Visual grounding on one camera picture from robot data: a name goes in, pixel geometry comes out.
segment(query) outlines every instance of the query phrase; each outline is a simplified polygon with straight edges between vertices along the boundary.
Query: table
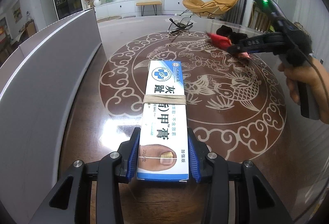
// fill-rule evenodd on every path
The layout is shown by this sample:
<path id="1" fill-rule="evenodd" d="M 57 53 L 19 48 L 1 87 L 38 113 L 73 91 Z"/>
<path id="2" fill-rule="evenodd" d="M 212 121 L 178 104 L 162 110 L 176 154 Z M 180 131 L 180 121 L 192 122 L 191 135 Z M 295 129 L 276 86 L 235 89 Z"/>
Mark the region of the table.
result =
<path id="1" fill-rule="evenodd" d="M 303 171 L 289 157 L 296 144 L 290 139 L 283 92 L 272 72 L 275 68 L 255 55 L 251 64 L 240 63 L 214 48 L 204 31 L 215 33 L 224 22 L 193 17 L 189 31 L 169 36 L 164 32 L 169 17 L 143 19 L 114 20 L 110 28 L 99 24 L 103 47 L 86 71 L 71 108 L 59 175 L 75 160 L 100 160 L 129 140 L 134 127 L 140 126 L 149 61 L 180 60 L 188 126 L 211 151 L 227 160 L 252 159 L 292 212 Z M 249 36 L 259 33 L 226 25 Z M 275 127 L 266 112 L 276 121 L 272 122 Z M 91 223 L 95 223 L 95 187 Z M 207 186 L 133 179 L 119 189 L 125 223 L 192 224 L 200 223 Z"/>
<path id="2" fill-rule="evenodd" d="M 141 16 L 144 16 L 145 5 L 153 5 L 154 13 L 157 16 L 158 15 L 157 5 L 162 5 L 162 2 L 161 1 L 146 1 L 146 2 L 138 2 L 138 3 L 136 3 L 136 6 L 140 6 Z"/>

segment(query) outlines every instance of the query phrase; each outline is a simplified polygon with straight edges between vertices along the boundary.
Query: black cable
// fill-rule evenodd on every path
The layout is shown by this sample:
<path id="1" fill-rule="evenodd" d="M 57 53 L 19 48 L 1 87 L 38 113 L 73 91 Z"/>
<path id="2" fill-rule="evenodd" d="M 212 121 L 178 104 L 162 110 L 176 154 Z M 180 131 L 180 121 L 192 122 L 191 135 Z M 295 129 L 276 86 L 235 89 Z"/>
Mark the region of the black cable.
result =
<path id="1" fill-rule="evenodd" d="M 319 78 L 320 78 L 320 81 L 321 81 L 321 84 L 322 84 L 322 87 L 323 87 L 323 89 L 324 89 L 324 92 L 325 92 L 325 94 L 326 94 L 326 99 L 327 99 L 327 104 L 328 104 L 328 108 L 329 108 L 329 94 L 328 94 L 328 90 L 327 90 L 327 88 L 326 88 L 326 85 L 325 85 L 325 83 L 324 83 L 324 80 L 323 80 L 323 78 L 322 78 L 322 76 L 321 76 L 321 73 L 320 73 L 320 71 L 318 70 L 318 68 L 309 60 L 309 57 L 306 55 L 306 54 L 304 54 L 300 49 L 299 49 L 299 47 L 298 47 L 298 45 L 289 37 L 289 36 L 287 36 L 288 38 L 289 38 L 289 40 L 290 40 L 290 42 L 295 46 L 295 48 L 305 57 L 305 60 L 310 64 L 310 66 L 315 70 L 315 72 L 317 73 L 317 75 L 319 76 Z M 310 209 L 311 209 L 311 207 L 312 206 L 314 206 L 315 205 L 315 203 L 319 200 L 319 198 L 321 197 L 321 195 L 323 194 L 323 192 L 325 191 L 325 189 L 327 188 L 327 186 L 328 186 L 328 184 L 329 184 L 329 177 L 327 178 L 327 180 L 326 180 L 326 183 L 325 183 L 325 185 L 323 186 L 323 188 L 322 188 L 322 190 L 320 191 L 320 193 L 315 197 L 315 199 L 313 200 L 313 202 L 312 203 L 310 203 L 306 208 L 305 208 L 305 210 L 302 212 L 302 213 L 300 213 L 295 219 L 294 219 L 294 222 L 297 222 L 299 219 L 301 219 L 301 217 L 303 216 L 303 215 L 305 215 Z"/>

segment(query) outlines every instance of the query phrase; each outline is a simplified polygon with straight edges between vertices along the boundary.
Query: circular logo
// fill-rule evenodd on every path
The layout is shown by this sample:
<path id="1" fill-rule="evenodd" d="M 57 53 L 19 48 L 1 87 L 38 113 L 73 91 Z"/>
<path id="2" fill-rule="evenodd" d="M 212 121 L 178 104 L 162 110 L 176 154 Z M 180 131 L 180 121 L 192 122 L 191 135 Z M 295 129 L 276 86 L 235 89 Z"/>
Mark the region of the circular logo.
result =
<path id="1" fill-rule="evenodd" d="M 166 81 L 171 77 L 171 71 L 168 68 L 156 68 L 152 71 L 152 77 L 157 81 Z"/>

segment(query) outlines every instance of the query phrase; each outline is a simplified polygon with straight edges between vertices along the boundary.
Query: silver bolt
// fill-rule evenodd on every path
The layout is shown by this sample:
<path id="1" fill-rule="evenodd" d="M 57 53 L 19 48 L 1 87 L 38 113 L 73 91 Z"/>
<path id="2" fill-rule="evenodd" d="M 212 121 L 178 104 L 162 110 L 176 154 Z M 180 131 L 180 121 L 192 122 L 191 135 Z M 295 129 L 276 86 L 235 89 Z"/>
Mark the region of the silver bolt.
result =
<path id="1" fill-rule="evenodd" d="M 210 152 L 210 153 L 208 153 L 208 157 L 210 159 L 215 159 L 217 157 L 217 155 L 216 155 L 216 153 Z"/>
<path id="2" fill-rule="evenodd" d="M 247 161 L 244 161 L 244 165 L 248 168 L 251 168 L 254 164 L 250 160 L 247 160 Z"/>
<path id="3" fill-rule="evenodd" d="M 118 152 L 112 152 L 112 153 L 110 153 L 110 157 L 112 158 L 112 159 L 116 159 L 116 158 L 118 158 L 120 156 L 120 154 L 118 153 Z"/>
<path id="4" fill-rule="evenodd" d="M 76 168 L 81 167 L 82 161 L 81 160 L 74 161 L 73 166 L 75 166 Z"/>

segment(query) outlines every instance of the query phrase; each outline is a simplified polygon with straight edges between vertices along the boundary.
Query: red object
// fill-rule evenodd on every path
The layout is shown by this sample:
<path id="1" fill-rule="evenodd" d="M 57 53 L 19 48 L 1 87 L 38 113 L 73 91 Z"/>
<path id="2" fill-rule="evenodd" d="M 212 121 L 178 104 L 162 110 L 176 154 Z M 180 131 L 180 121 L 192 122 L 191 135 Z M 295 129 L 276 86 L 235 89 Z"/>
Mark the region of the red object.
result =
<path id="1" fill-rule="evenodd" d="M 232 45 L 230 39 L 227 37 L 220 36 L 220 35 L 213 34 L 213 33 L 208 33 L 208 32 L 206 32 L 206 34 L 211 39 L 211 42 L 213 43 L 213 45 L 219 49 L 227 51 L 227 48 Z M 244 58 L 244 59 L 250 58 L 249 54 L 247 52 L 238 53 L 235 57 Z"/>

